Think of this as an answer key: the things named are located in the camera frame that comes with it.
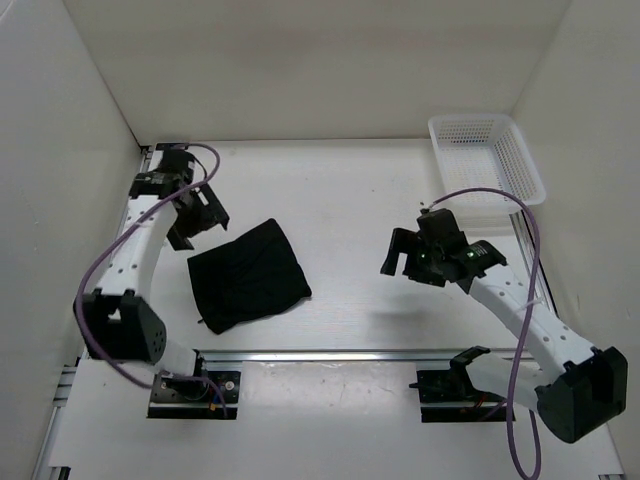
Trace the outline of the black shorts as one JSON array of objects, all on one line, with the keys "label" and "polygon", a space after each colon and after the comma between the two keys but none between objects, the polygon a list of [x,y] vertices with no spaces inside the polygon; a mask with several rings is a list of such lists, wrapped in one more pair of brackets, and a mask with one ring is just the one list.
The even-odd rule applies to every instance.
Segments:
[{"label": "black shorts", "polygon": [[294,250],[273,218],[189,258],[187,265],[201,321],[216,335],[282,314],[312,297]]}]

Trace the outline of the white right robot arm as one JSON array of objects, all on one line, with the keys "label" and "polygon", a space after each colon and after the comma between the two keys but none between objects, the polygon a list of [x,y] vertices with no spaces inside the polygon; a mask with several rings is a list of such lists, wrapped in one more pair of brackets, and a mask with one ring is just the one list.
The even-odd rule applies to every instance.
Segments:
[{"label": "white right robot arm", "polygon": [[421,232],[394,229],[384,275],[395,274],[399,257],[410,280],[434,287],[458,285],[493,313],[515,336],[538,367],[511,372],[508,361],[486,347],[470,347],[450,362],[449,387],[460,399],[480,392],[511,396],[532,409],[560,440],[574,443],[624,412],[628,362],[616,348],[599,349],[541,304],[506,258],[489,242],[468,243],[452,233],[430,241]]}]

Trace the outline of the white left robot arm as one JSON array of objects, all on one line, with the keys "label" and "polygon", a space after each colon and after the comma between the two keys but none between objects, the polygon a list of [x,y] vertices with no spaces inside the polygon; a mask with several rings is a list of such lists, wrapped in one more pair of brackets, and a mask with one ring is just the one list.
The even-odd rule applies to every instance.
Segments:
[{"label": "white left robot arm", "polygon": [[127,201],[123,230],[85,273],[74,300],[74,314],[87,349],[130,382],[127,365],[175,377],[175,388],[188,400],[206,395],[210,377],[196,350],[167,333],[149,297],[163,246],[188,250],[189,239],[229,216],[209,185],[198,182],[176,193],[134,192]]}]

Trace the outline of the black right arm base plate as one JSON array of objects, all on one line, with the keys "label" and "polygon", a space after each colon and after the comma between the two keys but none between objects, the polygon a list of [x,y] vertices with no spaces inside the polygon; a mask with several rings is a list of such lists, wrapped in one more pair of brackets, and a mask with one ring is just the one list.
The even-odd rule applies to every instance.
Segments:
[{"label": "black right arm base plate", "polygon": [[472,386],[466,367],[489,354],[490,349],[474,346],[457,354],[447,369],[423,369],[409,385],[418,392],[423,424],[498,422],[507,420],[506,400]]}]

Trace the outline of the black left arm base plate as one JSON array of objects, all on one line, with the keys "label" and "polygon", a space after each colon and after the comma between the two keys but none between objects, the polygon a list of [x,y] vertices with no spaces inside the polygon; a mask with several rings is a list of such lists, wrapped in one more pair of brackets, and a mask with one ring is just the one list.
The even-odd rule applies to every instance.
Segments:
[{"label": "black left arm base plate", "polygon": [[241,372],[208,372],[221,395],[209,384],[182,381],[156,375],[151,390],[147,417],[150,419],[235,420],[241,386]]}]

